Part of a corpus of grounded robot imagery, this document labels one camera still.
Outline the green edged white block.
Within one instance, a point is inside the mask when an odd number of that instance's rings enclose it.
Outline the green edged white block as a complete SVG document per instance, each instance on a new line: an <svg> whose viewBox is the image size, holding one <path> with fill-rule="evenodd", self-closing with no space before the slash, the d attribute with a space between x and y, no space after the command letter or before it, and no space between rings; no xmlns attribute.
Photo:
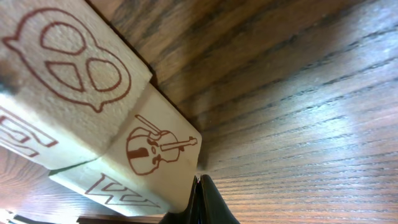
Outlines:
<svg viewBox="0 0 398 224"><path fill-rule="evenodd" d="M128 217L180 213L188 205L201 140L148 84L106 153L49 177Z"/></svg>

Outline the white letter E block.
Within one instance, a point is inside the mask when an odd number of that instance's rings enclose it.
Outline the white letter E block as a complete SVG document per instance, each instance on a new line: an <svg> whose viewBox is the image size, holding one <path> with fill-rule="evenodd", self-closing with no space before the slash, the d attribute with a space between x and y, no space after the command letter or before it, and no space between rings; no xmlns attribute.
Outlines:
<svg viewBox="0 0 398 224"><path fill-rule="evenodd" d="M1 146L28 160L104 154L151 76L84 1L1 2Z"/></svg>

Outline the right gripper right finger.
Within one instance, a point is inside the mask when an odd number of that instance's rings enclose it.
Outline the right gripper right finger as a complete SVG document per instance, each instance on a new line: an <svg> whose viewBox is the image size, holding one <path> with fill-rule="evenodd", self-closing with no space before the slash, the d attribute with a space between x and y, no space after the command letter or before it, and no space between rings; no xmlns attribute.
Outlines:
<svg viewBox="0 0 398 224"><path fill-rule="evenodd" d="M239 224L209 175L200 177L197 195L201 224Z"/></svg>

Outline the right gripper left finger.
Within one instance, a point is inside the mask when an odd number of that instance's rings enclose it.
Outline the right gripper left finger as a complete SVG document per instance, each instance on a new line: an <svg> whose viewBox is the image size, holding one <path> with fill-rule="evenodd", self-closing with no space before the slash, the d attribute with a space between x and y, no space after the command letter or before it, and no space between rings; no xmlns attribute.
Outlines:
<svg viewBox="0 0 398 224"><path fill-rule="evenodd" d="M198 209L197 209L197 183L198 178L194 176L192 189L188 205L183 212L180 213L166 213L159 224L196 224L198 223Z"/></svg>

